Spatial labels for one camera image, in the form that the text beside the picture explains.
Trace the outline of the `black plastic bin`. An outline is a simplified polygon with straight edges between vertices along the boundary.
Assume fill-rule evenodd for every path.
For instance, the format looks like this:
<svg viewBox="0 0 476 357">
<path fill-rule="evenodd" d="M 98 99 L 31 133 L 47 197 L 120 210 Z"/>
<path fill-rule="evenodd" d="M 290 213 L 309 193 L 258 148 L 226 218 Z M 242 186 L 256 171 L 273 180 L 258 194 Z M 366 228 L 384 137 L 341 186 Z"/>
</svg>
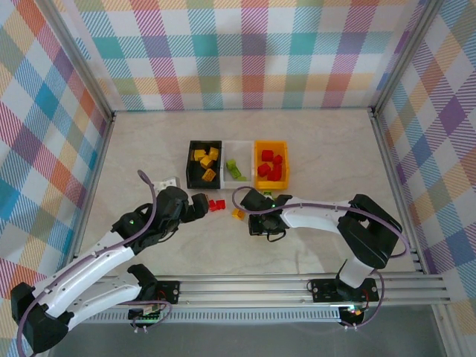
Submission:
<svg viewBox="0 0 476 357">
<path fill-rule="evenodd" d="M 195 149 L 205 149 L 208 155 L 211 147 L 219 150 L 219 157 L 211 167 L 216 172 L 215 179 L 212 182 L 206 182 L 202 180 L 206 169 L 201 166 L 200 161 L 194 161 L 191 155 Z M 190 141 L 186 166 L 187 187 L 189 189 L 218 190 L 220 188 L 221 149 L 222 141 Z"/>
</svg>

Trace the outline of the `yellow plastic bin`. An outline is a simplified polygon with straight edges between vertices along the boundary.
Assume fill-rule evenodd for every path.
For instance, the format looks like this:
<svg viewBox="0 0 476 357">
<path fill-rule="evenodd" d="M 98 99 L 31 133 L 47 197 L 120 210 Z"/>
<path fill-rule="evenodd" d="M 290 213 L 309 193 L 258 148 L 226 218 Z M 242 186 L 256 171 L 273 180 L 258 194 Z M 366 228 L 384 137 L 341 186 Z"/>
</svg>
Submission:
<svg viewBox="0 0 476 357">
<path fill-rule="evenodd" d="M 281 155 L 283 157 L 283 172 L 280 181 L 269 181 L 266 177 L 259 177 L 257 168 L 265 163 L 261 160 L 261 151 L 269 149 L 274 151 L 274 156 Z M 267 162 L 271 170 L 275 170 L 273 162 Z M 285 141 L 255 141 L 254 142 L 254 185 L 258 190 L 286 190 L 289 186 L 290 166 L 288 146 Z"/>
</svg>

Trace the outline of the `wide aluminium base rail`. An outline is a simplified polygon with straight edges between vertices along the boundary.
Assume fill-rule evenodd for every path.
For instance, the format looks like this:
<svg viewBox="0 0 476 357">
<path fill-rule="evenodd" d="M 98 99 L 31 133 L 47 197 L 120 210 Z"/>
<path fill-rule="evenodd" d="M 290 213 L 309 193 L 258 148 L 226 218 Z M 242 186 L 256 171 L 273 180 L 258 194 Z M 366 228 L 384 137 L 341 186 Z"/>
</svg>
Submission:
<svg viewBox="0 0 476 357">
<path fill-rule="evenodd" d="M 427 274 L 372 275 L 379 293 L 378 302 L 394 305 L 433 305 L 448 303 L 449 294 L 443 279 Z M 198 308 L 261 308 L 296 306 L 349 306 L 359 302 L 314 303 L 309 290 L 310 280 L 334 279 L 329 274 L 258 274 L 258 275 L 190 275 L 183 277 L 159 276 L 152 283 L 162 280 L 180 282 L 178 303 L 174 306 Z M 79 312 L 84 309 L 92 314 L 120 306 L 121 302 L 138 296 L 138 279 L 131 274 L 104 277 L 84 292 L 60 286 L 47 288 L 36 285 L 33 296 L 51 309 L 52 315 L 64 311 Z"/>
</svg>

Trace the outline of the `small circuit board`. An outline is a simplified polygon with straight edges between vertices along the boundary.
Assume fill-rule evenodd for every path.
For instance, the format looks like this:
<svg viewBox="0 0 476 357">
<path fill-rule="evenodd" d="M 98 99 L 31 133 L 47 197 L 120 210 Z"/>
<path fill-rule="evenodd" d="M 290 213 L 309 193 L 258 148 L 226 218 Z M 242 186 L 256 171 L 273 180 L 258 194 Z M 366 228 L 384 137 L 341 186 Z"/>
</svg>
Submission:
<svg viewBox="0 0 476 357">
<path fill-rule="evenodd" d="M 360 324 L 364 320 L 364 314 L 367 311 L 364 307 L 342 306 L 339 308 L 339 314 L 342 323 Z"/>
</svg>

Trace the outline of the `aluminium frame post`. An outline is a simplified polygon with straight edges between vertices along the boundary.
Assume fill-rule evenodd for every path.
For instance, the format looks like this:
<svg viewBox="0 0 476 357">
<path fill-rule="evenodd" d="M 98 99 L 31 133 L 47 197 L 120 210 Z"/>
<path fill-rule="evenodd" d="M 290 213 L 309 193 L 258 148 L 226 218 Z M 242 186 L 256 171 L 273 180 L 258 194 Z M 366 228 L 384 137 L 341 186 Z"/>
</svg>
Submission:
<svg viewBox="0 0 476 357">
<path fill-rule="evenodd" d="M 100 88 L 99 82 L 94 77 L 92 70 L 89 68 L 89 65 L 77 46 L 74 37 L 71 35 L 67 25 L 63 21 L 60 12 L 54 4 L 54 0 L 36 0 L 36 3 L 47 19 L 49 25 L 52 27 L 53 32 L 64 49 L 64 52 L 70 59 L 71 64 L 85 83 L 85 87 L 90 91 L 90 94 L 100 112 L 108 122 L 113 121 L 115 112 L 111 109 L 105 94 Z"/>
<path fill-rule="evenodd" d="M 444 0 L 410 0 L 379 63 L 367 112 L 374 119 L 385 107 Z"/>
</svg>

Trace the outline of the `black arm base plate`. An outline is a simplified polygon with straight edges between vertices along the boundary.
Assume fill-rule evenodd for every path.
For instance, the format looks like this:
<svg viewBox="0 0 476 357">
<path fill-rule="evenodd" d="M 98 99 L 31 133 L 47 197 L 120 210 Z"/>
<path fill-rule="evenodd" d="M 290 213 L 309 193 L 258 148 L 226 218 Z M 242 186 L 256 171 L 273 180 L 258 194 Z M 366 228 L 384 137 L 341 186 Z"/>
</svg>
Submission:
<svg viewBox="0 0 476 357">
<path fill-rule="evenodd" d="M 177 280 L 162 280 L 142 286 L 138 296 L 121 302 L 120 305 L 146 305 L 168 302 L 175 305 L 179 301 L 180 282 Z"/>
<path fill-rule="evenodd" d="M 336 279 L 309 281 L 309 290 L 314 303 L 378 302 L 376 281 L 367 278 L 358 288 L 352 288 Z"/>
</svg>

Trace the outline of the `aluminium side rail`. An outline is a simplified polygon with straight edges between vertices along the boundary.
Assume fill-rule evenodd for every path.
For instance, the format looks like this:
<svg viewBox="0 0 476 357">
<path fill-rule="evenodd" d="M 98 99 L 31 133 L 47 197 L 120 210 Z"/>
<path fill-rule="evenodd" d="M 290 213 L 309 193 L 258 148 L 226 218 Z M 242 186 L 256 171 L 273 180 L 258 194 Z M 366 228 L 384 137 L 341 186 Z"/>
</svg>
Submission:
<svg viewBox="0 0 476 357">
<path fill-rule="evenodd" d="M 396 209 L 399 214 L 400 222 L 403 228 L 403 233 L 406 235 L 409 241 L 411 255 L 417 258 L 417 271 L 421 271 L 423 274 L 428 273 L 428 267 L 425 261 L 425 257 L 422 255 L 421 247 L 417 239 L 417 232 L 414 226 L 414 222 L 410 215 L 410 211 L 406 205 L 404 191 L 402 189 L 399 176 L 394 165 L 393 159 L 390 154 L 389 146 L 385 140 L 384 131 L 378 115 L 375 113 L 373 107 L 367 109 L 370 123 L 376 137 L 377 145 L 384 163 L 387 179 L 390 183 L 390 188 L 393 194 L 393 198 L 396 204 Z"/>
<path fill-rule="evenodd" d="M 74 234 L 71 238 L 71 242 L 68 246 L 67 255 L 64 259 L 63 266 L 66 266 L 68 263 L 71 263 L 75 258 L 79 256 L 81 246 L 83 244 L 83 239 L 85 236 L 88 220 L 91 214 L 92 205 L 94 203 L 94 197 L 97 192 L 97 186 L 100 181 L 100 175 L 103 169 L 104 161 L 106 159 L 107 150 L 109 148 L 109 143 L 112 137 L 115 121 L 117 117 L 117 112 L 113 111 L 112 116 L 105 127 L 105 136 L 100 144 L 99 153 L 97 155 L 97 160 L 94 165 L 94 169 L 91 174 L 91 181 L 89 182 L 86 198 L 84 201 L 84 206 L 80 211 L 78 216 L 77 224 L 75 225 Z"/>
</svg>

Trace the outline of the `green circuit board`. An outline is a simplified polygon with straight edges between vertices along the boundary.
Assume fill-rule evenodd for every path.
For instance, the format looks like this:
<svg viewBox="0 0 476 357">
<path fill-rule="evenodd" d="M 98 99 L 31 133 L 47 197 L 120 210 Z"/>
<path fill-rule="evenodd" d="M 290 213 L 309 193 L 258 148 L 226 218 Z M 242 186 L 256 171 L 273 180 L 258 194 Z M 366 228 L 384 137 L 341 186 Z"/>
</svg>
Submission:
<svg viewBox="0 0 476 357">
<path fill-rule="evenodd" d="M 135 319 L 136 322 L 152 324 L 157 322 L 163 316 L 164 307 L 159 305 L 141 305 L 134 306 L 128 310 L 127 318 Z"/>
</svg>

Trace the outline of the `clear plastic bin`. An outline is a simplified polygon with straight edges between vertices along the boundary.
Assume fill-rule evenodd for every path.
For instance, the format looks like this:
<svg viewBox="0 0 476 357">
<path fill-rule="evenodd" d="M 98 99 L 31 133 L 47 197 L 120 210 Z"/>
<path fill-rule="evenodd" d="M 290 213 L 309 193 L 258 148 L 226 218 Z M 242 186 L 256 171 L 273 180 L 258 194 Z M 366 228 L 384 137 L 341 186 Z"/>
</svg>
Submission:
<svg viewBox="0 0 476 357">
<path fill-rule="evenodd" d="M 230 174 L 226 163 L 235 160 L 237 169 L 243 178 L 236 180 Z M 253 141 L 223 141 L 220 159 L 220 189 L 235 190 L 243 185 L 254 186 L 254 142 Z"/>
</svg>

